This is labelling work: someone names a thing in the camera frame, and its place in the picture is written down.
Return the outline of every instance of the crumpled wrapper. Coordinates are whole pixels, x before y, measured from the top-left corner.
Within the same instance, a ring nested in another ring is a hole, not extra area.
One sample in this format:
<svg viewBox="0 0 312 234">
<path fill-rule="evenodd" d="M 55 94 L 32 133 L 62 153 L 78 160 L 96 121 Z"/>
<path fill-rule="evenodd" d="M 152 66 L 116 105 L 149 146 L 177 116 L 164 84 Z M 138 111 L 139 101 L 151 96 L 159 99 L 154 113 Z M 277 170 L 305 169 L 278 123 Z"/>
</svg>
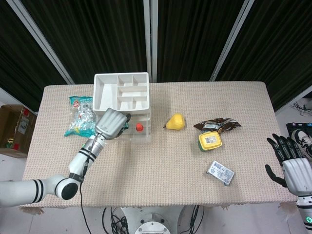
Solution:
<svg viewBox="0 0 312 234">
<path fill-rule="evenodd" d="M 199 129 L 202 133 L 205 132 L 218 132 L 230 131 L 241 125 L 232 118 L 215 118 L 208 121 L 202 121 L 201 123 L 195 124 L 194 127 Z"/>
</svg>

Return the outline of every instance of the yellow container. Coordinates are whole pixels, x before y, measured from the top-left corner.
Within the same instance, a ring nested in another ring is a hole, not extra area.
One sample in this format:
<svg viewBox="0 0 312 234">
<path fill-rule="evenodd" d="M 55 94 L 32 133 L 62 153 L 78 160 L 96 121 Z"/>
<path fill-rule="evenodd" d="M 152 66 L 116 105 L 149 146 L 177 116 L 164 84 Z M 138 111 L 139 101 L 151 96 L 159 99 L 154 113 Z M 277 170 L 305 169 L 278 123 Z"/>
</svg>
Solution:
<svg viewBox="0 0 312 234">
<path fill-rule="evenodd" d="M 222 146 L 218 132 L 207 132 L 199 135 L 198 146 L 201 151 L 212 150 Z"/>
</svg>

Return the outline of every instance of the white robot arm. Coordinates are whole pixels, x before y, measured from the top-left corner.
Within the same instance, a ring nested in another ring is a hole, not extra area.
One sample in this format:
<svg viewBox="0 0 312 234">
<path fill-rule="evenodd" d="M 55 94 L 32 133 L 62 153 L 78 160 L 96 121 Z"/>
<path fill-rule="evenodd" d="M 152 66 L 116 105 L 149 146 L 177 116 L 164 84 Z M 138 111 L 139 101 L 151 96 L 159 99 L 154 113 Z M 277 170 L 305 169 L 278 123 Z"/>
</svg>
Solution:
<svg viewBox="0 0 312 234">
<path fill-rule="evenodd" d="M 123 132 L 123 126 L 130 115 L 111 108 L 107 109 L 96 125 L 96 135 L 91 136 L 69 164 L 69 176 L 54 175 L 47 179 L 0 182 L 0 207 L 18 206 L 40 202 L 47 194 L 69 200 L 78 191 L 84 176 L 104 147 Z"/>
<path fill-rule="evenodd" d="M 284 179 L 277 177 L 267 164 L 265 169 L 269 177 L 276 183 L 288 188 L 289 192 L 298 196 L 297 207 L 300 211 L 307 233 L 312 234 L 312 168 L 303 157 L 297 144 L 290 138 L 273 134 L 272 145 L 275 155 L 283 169 Z"/>
</svg>

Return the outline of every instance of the beige tablecloth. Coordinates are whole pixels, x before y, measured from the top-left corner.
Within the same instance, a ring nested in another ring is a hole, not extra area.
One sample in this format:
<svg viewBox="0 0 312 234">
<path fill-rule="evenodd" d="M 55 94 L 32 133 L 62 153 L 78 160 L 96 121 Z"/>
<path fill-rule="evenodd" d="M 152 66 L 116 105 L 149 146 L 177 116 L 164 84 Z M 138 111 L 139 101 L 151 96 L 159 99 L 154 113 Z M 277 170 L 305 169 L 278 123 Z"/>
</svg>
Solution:
<svg viewBox="0 0 312 234">
<path fill-rule="evenodd" d="M 68 164 L 86 138 L 64 137 L 69 126 L 69 96 L 92 96 L 93 85 L 57 85 L 44 90 L 23 179 L 68 175 Z M 272 182 L 264 165 L 281 176 L 266 138 L 279 134 L 273 108 L 262 82 L 186 82 L 150 84 L 152 143 L 106 145 L 87 172 L 82 186 L 85 206 L 165 206 L 291 201 L 287 189 Z M 187 127 L 163 129 L 180 112 Z M 201 152 L 203 120 L 230 117 L 242 127 L 222 133 L 222 147 Z M 229 186 L 206 171 L 217 160 L 235 172 Z M 79 206 L 80 196 L 53 195 L 31 206 Z"/>
</svg>

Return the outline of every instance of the red cap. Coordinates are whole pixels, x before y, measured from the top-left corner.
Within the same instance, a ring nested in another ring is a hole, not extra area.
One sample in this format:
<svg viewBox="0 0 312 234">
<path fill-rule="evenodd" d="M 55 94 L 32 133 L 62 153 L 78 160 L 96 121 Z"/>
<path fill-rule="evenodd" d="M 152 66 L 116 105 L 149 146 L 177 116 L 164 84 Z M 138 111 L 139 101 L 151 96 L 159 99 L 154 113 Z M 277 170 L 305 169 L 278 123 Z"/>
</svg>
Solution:
<svg viewBox="0 0 312 234">
<path fill-rule="evenodd" d="M 144 129 L 144 127 L 143 127 L 143 125 L 142 125 L 141 123 L 137 123 L 137 124 L 136 124 L 136 130 L 137 130 L 138 132 L 142 132 L 143 129 Z"/>
</svg>

